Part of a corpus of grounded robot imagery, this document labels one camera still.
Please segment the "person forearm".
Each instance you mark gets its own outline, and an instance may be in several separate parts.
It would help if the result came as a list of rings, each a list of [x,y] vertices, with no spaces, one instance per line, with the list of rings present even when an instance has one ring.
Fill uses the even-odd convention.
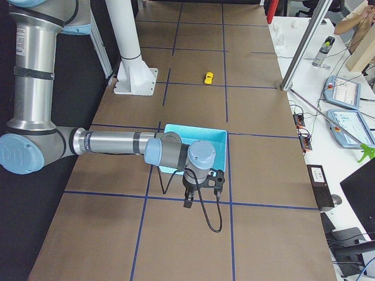
[[[374,5],[367,5],[361,14],[356,15],[350,19],[342,20],[336,24],[334,34],[341,35],[348,32],[350,29],[360,23],[364,23],[369,20],[372,22],[374,16]]]

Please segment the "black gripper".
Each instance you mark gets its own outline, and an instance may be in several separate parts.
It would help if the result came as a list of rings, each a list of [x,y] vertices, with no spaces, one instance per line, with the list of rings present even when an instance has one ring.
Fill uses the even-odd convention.
[[[200,188],[199,179],[191,173],[184,173],[182,183],[185,187],[185,199],[183,207],[191,208],[192,202],[194,201],[195,191]]]

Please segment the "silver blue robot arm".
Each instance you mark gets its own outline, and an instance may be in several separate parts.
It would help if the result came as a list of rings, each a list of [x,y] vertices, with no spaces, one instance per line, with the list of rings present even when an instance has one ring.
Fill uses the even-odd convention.
[[[174,132],[87,131],[52,122],[56,38],[59,33],[90,33],[89,1],[10,1],[9,13],[17,31],[14,115],[1,137],[1,165],[6,170],[29,174],[85,153],[141,155],[150,165],[183,173],[185,207],[203,188],[220,196],[223,173],[214,169],[216,151],[206,140],[187,145]]]

